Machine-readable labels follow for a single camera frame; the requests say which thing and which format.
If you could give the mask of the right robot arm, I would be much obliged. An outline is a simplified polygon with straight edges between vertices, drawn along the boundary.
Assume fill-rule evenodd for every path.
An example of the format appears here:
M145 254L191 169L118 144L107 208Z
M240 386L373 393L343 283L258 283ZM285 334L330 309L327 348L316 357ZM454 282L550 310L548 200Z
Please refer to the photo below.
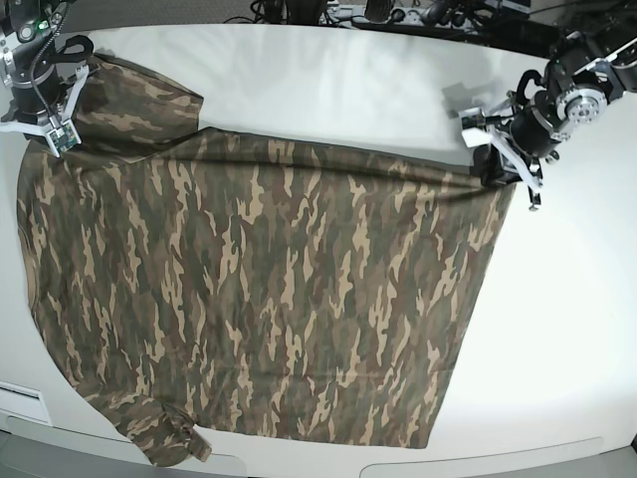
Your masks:
M91 69L94 43L76 35L56 47L71 1L1 3L1 84L12 95L3 131L63 136Z

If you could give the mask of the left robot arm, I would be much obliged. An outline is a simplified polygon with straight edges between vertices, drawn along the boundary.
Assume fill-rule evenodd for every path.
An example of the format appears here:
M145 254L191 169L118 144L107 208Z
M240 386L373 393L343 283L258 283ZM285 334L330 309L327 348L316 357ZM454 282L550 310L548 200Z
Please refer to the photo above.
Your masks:
M636 18L612 19L594 32L573 31L552 46L543 71L527 70L499 104L461 111L466 146L489 188L523 183L531 209L541 204L543 164L580 126L636 91Z

